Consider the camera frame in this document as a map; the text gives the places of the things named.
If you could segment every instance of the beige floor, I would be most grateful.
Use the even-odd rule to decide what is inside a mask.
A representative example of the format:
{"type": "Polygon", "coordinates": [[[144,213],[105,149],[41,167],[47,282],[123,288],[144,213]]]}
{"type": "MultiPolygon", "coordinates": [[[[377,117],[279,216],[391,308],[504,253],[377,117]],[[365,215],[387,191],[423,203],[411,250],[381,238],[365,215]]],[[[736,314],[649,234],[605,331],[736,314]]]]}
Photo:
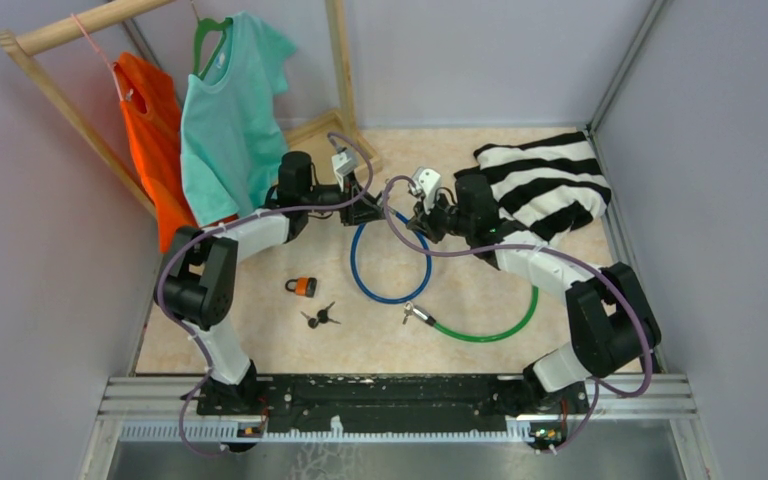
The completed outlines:
{"type": "MultiPolygon", "coordinates": [[[[384,158],[373,191],[380,191],[385,179],[410,175],[418,166],[437,169],[452,187],[451,173],[473,166],[472,151],[485,143],[524,143],[565,131],[569,129],[370,130],[365,135],[384,158]]],[[[407,214],[412,204],[412,197],[399,188],[393,205],[407,214]]],[[[230,317],[260,372],[518,372],[569,340],[565,309],[548,295],[540,296],[534,318],[521,332],[497,343],[464,343],[416,320],[403,326],[401,305],[376,303],[355,286],[348,263],[354,230],[342,227],[336,216],[311,220],[295,241],[240,265],[230,317]],[[315,298],[284,291],[284,282],[299,276],[319,279],[315,298]],[[336,302],[332,317],[343,324],[308,328],[299,312],[315,314],[332,301],[336,302]]],[[[447,238],[436,246],[448,251],[465,247],[459,238],[447,238]]],[[[593,263],[612,263],[598,221],[571,233],[561,249],[593,263]]],[[[382,295],[405,294],[423,276],[423,257],[401,245],[384,222],[367,227],[359,255],[361,276],[382,295]]],[[[450,328],[492,334],[516,324],[529,298],[528,282],[469,256],[435,259],[431,283],[414,302],[450,328]]],[[[204,360],[184,332],[155,307],[137,371],[203,368],[204,360]]],[[[627,369],[639,370],[634,364],[627,369]]]]}

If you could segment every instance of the mint green t-shirt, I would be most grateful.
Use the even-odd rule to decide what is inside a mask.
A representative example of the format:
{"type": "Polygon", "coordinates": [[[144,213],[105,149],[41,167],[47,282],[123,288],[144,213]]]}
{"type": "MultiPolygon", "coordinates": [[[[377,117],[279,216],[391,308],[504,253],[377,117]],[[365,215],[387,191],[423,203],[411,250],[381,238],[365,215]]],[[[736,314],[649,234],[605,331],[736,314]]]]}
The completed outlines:
{"type": "Polygon", "coordinates": [[[189,76],[181,117],[181,181],[199,226],[260,206],[287,152],[272,97],[287,91],[296,47],[246,12],[231,18],[204,80],[189,76]]]}

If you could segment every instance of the clothes rack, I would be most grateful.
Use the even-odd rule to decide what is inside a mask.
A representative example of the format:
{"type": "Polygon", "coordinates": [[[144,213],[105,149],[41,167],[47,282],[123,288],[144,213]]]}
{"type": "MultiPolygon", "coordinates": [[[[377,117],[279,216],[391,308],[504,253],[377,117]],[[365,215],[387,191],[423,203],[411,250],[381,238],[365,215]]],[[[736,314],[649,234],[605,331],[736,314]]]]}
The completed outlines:
{"type": "MultiPolygon", "coordinates": [[[[79,13],[77,17],[87,32],[93,33],[173,1],[114,0],[79,13]]],[[[357,128],[343,0],[325,0],[325,8],[331,35],[331,52],[334,57],[340,106],[285,132],[284,135],[291,150],[304,150],[310,153],[317,166],[320,166],[321,163],[322,169],[320,171],[330,171],[330,158],[333,149],[325,139],[325,133],[328,131],[341,132],[354,139],[370,153],[373,168],[377,171],[381,169],[381,159],[357,128]]],[[[131,172],[125,161],[116,154],[92,122],[66,96],[45,68],[34,58],[42,52],[81,37],[82,33],[76,22],[71,17],[66,17],[20,35],[15,35],[10,30],[2,30],[0,31],[0,46],[86,140],[137,201],[152,215],[155,215],[154,205],[143,189],[139,178],[131,172]]],[[[365,168],[359,169],[361,175],[365,175],[365,168]]]]}

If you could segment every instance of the striped cloth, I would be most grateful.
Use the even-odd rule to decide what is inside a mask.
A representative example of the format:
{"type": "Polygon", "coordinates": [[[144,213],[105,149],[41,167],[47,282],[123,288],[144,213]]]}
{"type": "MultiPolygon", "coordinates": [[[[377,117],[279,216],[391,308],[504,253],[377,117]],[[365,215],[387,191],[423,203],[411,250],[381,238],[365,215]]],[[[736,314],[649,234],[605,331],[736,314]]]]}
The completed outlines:
{"type": "Polygon", "coordinates": [[[523,145],[485,145],[474,153],[478,166],[455,174],[487,178],[499,215],[517,220],[549,242],[605,213],[611,188],[583,132],[523,145]]]}

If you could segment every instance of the orange shirt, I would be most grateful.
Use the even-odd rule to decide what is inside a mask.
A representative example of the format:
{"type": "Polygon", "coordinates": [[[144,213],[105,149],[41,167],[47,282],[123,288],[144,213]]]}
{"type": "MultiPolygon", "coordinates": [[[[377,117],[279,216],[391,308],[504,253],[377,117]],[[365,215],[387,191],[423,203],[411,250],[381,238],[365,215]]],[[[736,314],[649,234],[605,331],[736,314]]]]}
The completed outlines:
{"type": "Polygon", "coordinates": [[[143,188],[157,210],[160,251],[166,252],[175,231],[195,225],[181,188],[181,109],[172,78],[130,53],[114,65],[125,100],[119,102],[131,157],[143,188]]]}

